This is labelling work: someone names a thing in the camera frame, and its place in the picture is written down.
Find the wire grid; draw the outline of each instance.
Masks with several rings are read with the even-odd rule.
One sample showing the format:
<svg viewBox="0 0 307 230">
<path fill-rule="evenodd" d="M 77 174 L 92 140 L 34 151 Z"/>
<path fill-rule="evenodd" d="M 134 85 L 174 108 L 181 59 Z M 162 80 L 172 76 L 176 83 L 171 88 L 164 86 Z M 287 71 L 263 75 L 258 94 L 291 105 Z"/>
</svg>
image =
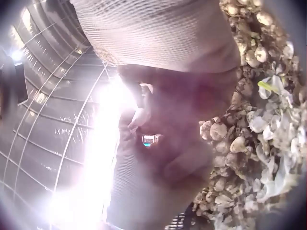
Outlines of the wire grid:
<svg viewBox="0 0 307 230">
<path fill-rule="evenodd" d="M 66 73 L 63 75 L 63 77 L 60 79 L 60 81 L 66 76 L 66 74 L 67 74 L 68 71 L 71 69 L 71 67 L 66 71 Z M 78 121 L 79 121 L 79 118 L 80 118 L 80 116 L 81 116 L 81 114 L 82 114 L 82 112 L 83 112 L 83 109 L 84 109 L 86 103 L 88 102 L 88 100 L 89 100 L 89 98 L 90 98 L 90 96 L 91 96 L 91 93 L 93 92 L 93 89 L 94 89 L 94 87 L 96 86 L 97 82 L 99 81 L 101 75 L 103 74 L 104 71 L 106 71 L 106 67 L 107 67 L 107 66 L 104 65 L 103 71 L 100 73 L 100 75 L 97 77 L 96 81 L 94 82 L 94 84 L 93 84 L 93 86 L 92 86 L 90 92 L 88 93 L 88 96 L 87 96 L 86 100 L 83 102 L 82 108 L 81 108 L 81 110 L 80 110 L 80 112 L 79 112 L 79 114 L 78 114 L 78 116 L 77 116 L 75 122 L 73 123 L 72 130 L 71 130 L 71 132 L 70 132 L 70 135 L 69 135 L 67 144 L 66 144 L 66 146 L 65 146 L 64 152 L 63 152 L 62 157 L 61 157 L 61 162 L 60 162 L 60 166 L 59 166 L 59 169 L 58 169 L 58 173 L 57 173 L 57 177 L 56 177 L 55 186 L 54 186 L 54 189 L 53 189 L 52 192 L 54 192 L 54 191 L 56 190 L 57 182 L 58 182 L 59 175 L 60 175 L 60 171 L 61 171 L 61 167 L 62 167 L 62 164 L 63 164 L 63 160 L 64 160 L 64 158 L 65 158 L 65 154 L 66 154 L 66 151 L 67 151 L 69 142 L 70 142 L 70 140 L 71 140 L 71 138 L 72 138 L 73 131 L 75 130 L 75 127 L 76 127 L 77 125 L 80 125 L 80 124 L 78 124 Z M 42 89 L 43 86 L 47 83 L 47 81 L 49 80 L 49 78 L 50 78 L 50 76 L 47 78 L 47 80 L 46 80 L 45 83 L 42 85 L 42 87 L 37 91 L 37 94 L 41 92 L 41 89 Z M 54 87 L 54 89 L 52 90 L 52 92 L 56 89 L 56 87 L 57 87 L 57 85 L 60 83 L 60 81 L 55 85 L 55 87 Z M 25 112 L 25 114 L 24 114 L 24 116 L 23 116 L 23 118 L 22 118 L 22 120 L 21 120 L 21 122 L 20 122 L 20 124 L 19 124 L 19 126 L 18 126 L 18 128 L 17 128 L 17 130 L 14 131 L 14 132 L 15 132 L 15 136 L 14 136 L 13 142 L 12 142 L 12 144 L 11 144 L 11 147 L 10 147 L 10 151 L 9 151 L 8 157 L 7 157 L 5 154 L 3 154 L 2 152 L 0 152 L 2 156 L 4 156 L 5 158 L 7 158 L 6 167 L 5 167 L 5 174 L 4 174 L 4 179 L 3 179 L 3 181 L 5 181 L 6 170 L 7 170 L 7 165 L 8 165 L 8 162 L 9 162 L 9 161 L 18 167 L 17 175 L 16 175 L 16 179 L 15 179 L 15 185 L 14 185 L 13 188 L 10 187 L 9 185 L 3 183 L 3 182 L 1 182 L 1 183 L 3 183 L 4 186 L 8 187 L 9 189 L 11 189 L 11 190 L 14 192 L 13 201 L 15 200 L 15 196 L 18 196 L 18 198 L 21 199 L 21 200 L 22 200 L 32 211 L 34 211 L 34 212 L 37 212 L 37 211 L 36 211 L 27 201 L 25 201 L 19 194 L 17 194 L 17 192 L 16 192 L 17 178 L 18 178 L 18 173 L 19 173 L 19 171 L 21 170 L 21 171 L 23 171 L 25 174 L 27 174 L 31 179 L 33 179 L 35 182 L 37 182 L 37 183 L 40 184 L 41 186 L 45 187 L 45 189 L 49 190 L 49 189 L 48 189 L 46 186 L 44 186 L 41 182 L 39 182 L 37 179 L 35 179 L 35 178 L 32 177 L 29 173 L 27 173 L 24 169 L 22 169 L 21 166 L 20 166 L 20 164 L 21 164 L 21 161 L 22 161 L 22 157 L 23 157 L 23 154 L 24 154 L 24 151 L 25 151 L 25 147 L 26 147 L 27 142 L 30 142 L 30 143 L 32 143 L 32 144 L 34 144 L 34 145 L 36 145 L 36 146 L 38 146 L 38 147 L 40 147 L 40 148 L 43 148 L 42 146 L 40 146 L 40 145 L 34 143 L 33 141 L 29 140 L 29 137 L 30 137 L 30 134 L 31 134 L 31 132 L 32 132 L 32 130 L 33 130 L 33 127 L 34 127 L 34 125 L 35 125 L 35 123 L 36 123 L 37 118 L 38 118 L 39 116 L 41 116 L 41 112 L 42 112 L 44 106 L 46 105 L 48 99 L 49 99 L 50 96 L 52 95 L 52 92 L 51 92 L 50 95 L 48 96 L 47 100 L 44 102 L 44 104 L 43 104 L 42 108 L 40 109 L 40 111 L 38 112 L 38 114 L 37 114 L 37 116 L 36 116 L 36 119 L 35 119 L 35 121 L 33 122 L 32 126 L 31 126 L 31 129 L 30 129 L 30 132 L 29 132 L 28 136 L 27 136 L 27 137 L 24 137 L 24 136 L 22 136 L 21 134 L 19 134 L 18 131 L 19 131 L 19 128 L 20 128 L 22 122 L 24 121 L 24 118 L 25 118 L 25 116 L 26 116 L 26 113 L 30 110 L 31 105 L 32 105 L 32 103 L 34 102 L 34 98 L 35 98 L 35 97 L 33 97 L 32 101 L 31 101 L 31 103 L 30 103 L 30 106 L 29 106 L 29 107 L 26 106 L 27 110 L 26 110 L 26 112 Z M 14 161 L 12 161 L 12 160 L 10 159 L 10 154 L 11 154 L 12 147 L 13 147 L 13 145 L 14 145 L 16 136 L 20 136 L 20 137 L 22 137 L 23 139 L 25 139 L 25 145 L 24 145 L 24 148 L 23 148 L 23 150 L 22 150 L 21 157 L 20 157 L 20 160 L 19 160 L 19 163 L 18 163 L 18 164 L 16 164 Z M 77 162 L 77 161 L 74 161 L 74 160 L 72 160 L 72 159 L 70 159 L 70 158 L 65 158 L 65 159 L 70 160 L 70 161 L 73 161 L 73 162 L 75 162 L 75 163 L 82 164 L 82 163 Z"/>
<path fill-rule="evenodd" d="M 29 43 L 31 40 L 35 39 L 38 35 L 42 34 L 45 30 L 48 30 L 49 28 L 53 27 L 54 25 L 55 25 L 55 23 L 52 23 L 51 25 L 49 25 L 48 27 L 46 27 L 44 30 L 42 30 L 42 31 L 40 31 L 39 33 L 35 34 L 35 36 L 33 36 L 30 40 L 24 42 L 24 47 L 27 48 L 28 43 Z M 5 169 L 4 169 L 3 182 L 1 181 L 0 183 L 1 183 L 3 186 L 5 186 L 6 188 L 8 188 L 9 190 L 11 190 L 11 191 L 13 192 L 13 203 L 15 203 L 15 197 L 18 197 L 18 198 L 19 198 L 24 204 L 26 204 L 26 206 L 28 206 L 29 209 L 30 209 L 31 211 L 33 211 L 37 216 L 39 216 L 39 213 L 37 212 L 37 210 L 35 210 L 35 208 L 32 207 L 31 204 L 29 204 L 22 196 L 20 196 L 20 195 L 16 192 L 17 179 L 18 179 L 18 174 L 19 174 L 19 172 L 20 172 L 20 171 L 23 171 L 28 177 L 30 177 L 32 180 L 34 180 L 36 183 L 38 183 L 39 185 L 41 185 L 41 186 L 42 186 L 43 188 L 45 188 L 46 190 L 50 190 L 50 189 L 47 188 L 45 185 L 43 185 L 40 181 L 38 181 L 37 179 L 35 179 L 31 174 L 29 174 L 26 170 L 24 170 L 24 169 L 21 167 L 21 162 L 22 162 L 22 159 L 23 159 L 24 151 L 25 151 L 26 145 L 28 145 L 28 143 L 31 143 L 31 144 L 33 144 L 33 145 L 39 147 L 39 148 L 42 148 L 42 149 L 45 150 L 45 151 L 48 151 L 48 152 L 50 152 L 50 153 L 55 154 L 53 151 L 48 150 L 48 149 L 44 148 L 43 146 L 40 146 L 40 145 L 36 144 L 35 142 L 29 140 L 29 137 L 30 137 L 30 135 L 31 135 L 31 133 L 32 133 L 32 130 L 33 130 L 33 128 L 34 128 L 34 125 L 36 124 L 36 121 L 37 121 L 38 117 L 44 117 L 44 115 L 42 114 L 42 110 L 43 110 L 43 108 L 45 107 L 46 103 L 49 101 L 49 98 L 51 98 L 52 93 L 56 90 L 56 88 L 57 88 L 57 86 L 60 84 L 61 80 L 63 80 L 63 79 L 67 80 L 65 77 L 66 77 L 66 75 L 68 74 L 68 72 L 70 71 L 70 69 L 71 69 L 72 67 L 74 67 L 74 66 L 80 66 L 80 64 L 76 64 L 76 65 L 75 65 L 75 63 L 82 57 L 83 54 L 87 53 L 87 51 L 88 51 L 90 48 L 91 48 L 91 47 L 88 47 L 88 48 L 86 49 L 86 51 L 84 51 L 84 52 L 75 60 L 75 62 L 74 62 L 68 69 L 66 69 L 66 72 L 65 72 L 65 73 L 63 74 L 63 76 L 60 78 L 60 80 L 58 81 L 58 83 L 54 86 L 54 88 L 52 89 L 51 93 L 49 93 L 49 94 L 45 93 L 45 94 L 47 95 L 47 99 L 46 99 L 45 102 L 43 103 L 43 105 L 42 105 L 41 109 L 39 110 L 39 112 L 36 112 L 36 113 L 35 113 L 35 114 L 36 114 L 36 118 L 35 118 L 34 122 L 32 123 L 32 126 L 31 126 L 31 128 L 30 128 L 30 131 L 29 131 L 28 135 L 27 135 L 27 136 L 23 136 L 22 134 L 19 133 L 19 130 L 20 130 L 20 127 L 21 127 L 22 123 L 25 122 L 25 117 L 26 117 L 27 113 L 28 113 L 29 111 L 35 112 L 35 111 L 31 108 L 31 105 L 32 105 L 33 102 L 35 101 L 35 97 L 36 97 L 38 94 L 42 93 L 42 91 L 43 91 L 42 89 L 44 88 L 44 86 L 46 85 L 46 83 L 49 81 L 49 79 L 50 79 L 52 76 L 55 76 L 55 75 L 54 75 L 55 71 L 57 71 L 57 69 L 67 60 L 67 58 L 69 58 L 70 55 L 76 51 L 77 47 L 76 47 L 76 48 L 75 48 L 75 49 L 74 49 L 74 50 L 73 50 L 73 51 L 72 51 L 72 52 L 71 52 L 71 53 L 60 63 L 60 64 L 59 64 L 59 66 L 50 74 L 50 76 L 45 80 L 45 82 L 42 84 L 41 87 L 35 87 L 35 88 L 37 89 L 37 92 L 35 93 L 35 95 L 34 95 L 33 97 L 29 98 L 29 100 L 31 100 L 29 106 L 26 106 L 25 104 L 22 105 L 22 106 L 24 106 L 24 107 L 26 108 L 26 110 L 25 110 L 25 113 L 24 113 L 24 115 L 23 115 L 23 117 L 22 117 L 22 119 L 21 119 L 21 121 L 20 121 L 20 123 L 19 123 L 17 129 L 14 130 L 14 138 L 13 138 L 13 141 L 12 141 L 12 143 L 11 143 L 11 145 L 10 145 L 10 150 L 9 150 L 8 154 L 6 155 L 6 154 L 4 154 L 3 152 L 0 151 L 1 156 L 3 156 L 3 157 L 6 158 L 6 165 L 5 165 Z M 67 151 L 67 149 L 68 149 L 70 140 L 72 139 L 73 132 L 74 132 L 74 130 L 75 130 L 75 128 L 76 128 L 77 126 L 84 127 L 84 128 L 89 128 L 89 129 L 92 129 L 92 128 L 93 128 L 93 127 L 90 127 L 90 126 L 78 124 L 78 121 L 79 121 L 79 118 L 81 117 L 81 114 L 82 114 L 84 108 L 85 108 L 85 105 L 86 105 L 87 102 L 89 101 L 89 98 L 90 98 L 90 96 L 91 96 L 91 94 L 92 94 L 94 88 L 96 87 L 98 81 L 100 80 L 102 74 L 103 74 L 104 72 L 106 72 L 106 74 L 107 74 L 107 76 L 108 76 L 107 69 L 106 69 L 107 66 L 106 66 L 104 63 L 102 63 L 102 62 L 101 62 L 101 65 L 87 65 L 87 66 L 93 66 L 93 67 L 95 67 L 95 66 L 103 66 L 103 70 L 101 71 L 101 73 L 99 74 L 99 76 L 98 76 L 98 77 L 96 78 L 96 80 L 94 81 L 94 84 L 92 85 L 91 90 L 88 92 L 88 95 L 87 95 L 86 99 L 85 99 L 84 101 L 82 101 L 83 105 L 82 105 L 82 107 L 81 107 L 81 109 L 80 109 L 80 111 L 79 111 L 79 113 L 78 113 L 78 115 L 77 115 L 75 121 L 74 121 L 74 122 L 67 122 L 67 121 L 63 121 L 63 120 L 60 120 L 60 119 L 56 119 L 56 118 L 54 118 L 54 117 L 47 117 L 47 116 L 45 116 L 45 117 L 48 118 L 48 119 L 53 119 L 53 120 L 57 120 L 57 121 L 62 122 L 62 123 L 69 123 L 69 124 L 72 125 L 72 129 L 70 130 L 70 134 L 69 134 L 69 137 L 68 137 L 68 141 L 67 141 L 67 143 L 66 143 L 66 146 L 65 146 L 65 148 L 64 148 L 64 151 L 63 151 L 63 154 L 62 154 L 62 157 L 61 157 L 61 161 L 60 161 L 60 165 L 59 165 L 59 168 L 58 168 L 58 172 L 57 172 L 57 177 L 56 177 L 56 182 L 55 182 L 55 185 L 54 185 L 54 189 L 52 189 L 51 192 L 54 192 L 54 191 L 56 190 L 57 183 L 58 183 L 58 179 L 59 179 L 59 175 L 60 175 L 60 171 L 61 171 L 61 168 L 62 168 L 62 164 L 63 164 L 63 160 L 64 160 L 64 159 L 82 165 L 81 162 L 77 162 L 77 161 L 74 161 L 73 159 L 66 158 L 66 157 L 65 157 L 65 154 L 66 154 L 66 151 Z M 14 161 L 11 159 L 11 153 L 12 153 L 12 148 L 13 148 L 13 146 L 14 146 L 14 144 L 15 144 L 15 140 L 16 140 L 16 137 L 17 137 L 17 136 L 18 136 L 18 137 L 21 137 L 23 140 L 25 140 L 25 143 L 24 143 L 24 147 L 23 147 L 22 152 L 21 152 L 21 156 L 20 156 L 19 162 L 16 163 L 16 162 L 14 162 Z M 9 175 L 8 175 L 8 164 L 9 164 L 9 163 L 12 163 L 13 165 L 15 165 L 15 166 L 17 167 L 17 173 L 16 173 L 16 177 L 15 177 L 14 186 L 9 186 L 8 184 L 5 183 L 6 178 L 9 176 Z"/>
</svg>

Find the mesh glove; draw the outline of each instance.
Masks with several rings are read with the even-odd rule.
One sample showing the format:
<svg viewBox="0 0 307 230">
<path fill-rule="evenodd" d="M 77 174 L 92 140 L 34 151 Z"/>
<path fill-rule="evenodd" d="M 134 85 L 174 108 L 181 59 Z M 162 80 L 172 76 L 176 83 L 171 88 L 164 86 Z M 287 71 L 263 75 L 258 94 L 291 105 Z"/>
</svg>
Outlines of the mesh glove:
<svg viewBox="0 0 307 230">
<path fill-rule="evenodd" d="M 128 129 L 133 115 L 125 113 L 119 123 L 107 222 L 124 230 L 164 229 L 206 186 L 212 150 L 199 137 L 198 123 L 145 147 L 138 131 Z"/>
</svg>

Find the hand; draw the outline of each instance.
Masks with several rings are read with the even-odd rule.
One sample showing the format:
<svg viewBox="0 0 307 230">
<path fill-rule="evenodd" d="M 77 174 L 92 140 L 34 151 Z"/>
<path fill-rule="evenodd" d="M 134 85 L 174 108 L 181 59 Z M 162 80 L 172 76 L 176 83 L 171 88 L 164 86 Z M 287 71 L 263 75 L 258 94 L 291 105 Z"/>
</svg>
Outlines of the hand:
<svg viewBox="0 0 307 230">
<path fill-rule="evenodd" d="M 161 136 L 145 147 L 122 115 L 120 140 L 107 222 L 124 230 L 162 230 L 206 186 L 212 150 L 199 136 L 198 123 L 176 136 Z"/>
<path fill-rule="evenodd" d="M 127 85 L 153 85 L 153 94 L 148 98 L 151 119 L 141 127 L 148 135 L 164 134 L 166 130 L 174 134 L 196 121 L 223 115 L 237 83 L 236 68 L 224 73 L 186 73 L 125 65 L 117 70 Z"/>
</svg>

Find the finger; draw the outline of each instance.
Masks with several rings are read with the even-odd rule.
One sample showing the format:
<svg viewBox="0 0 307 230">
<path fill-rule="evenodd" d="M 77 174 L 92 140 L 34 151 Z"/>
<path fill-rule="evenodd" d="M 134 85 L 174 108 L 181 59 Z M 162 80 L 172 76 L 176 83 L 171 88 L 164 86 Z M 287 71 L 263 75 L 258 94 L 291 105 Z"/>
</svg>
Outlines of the finger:
<svg viewBox="0 0 307 230">
<path fill-rule="evenodd" d="M 117 67 L 117 72 L 124 82 L 138 82 L 151 84 L 155 68 L 135 64 Z"/>
<path fill-rule="evenodd" d="M 180 181 L 204 166 L 211 166 L 212 155 L 212 148 L 204 141 L 191 143 L 165 167 L 164 177 L 170 182 Z"/>
</svg>

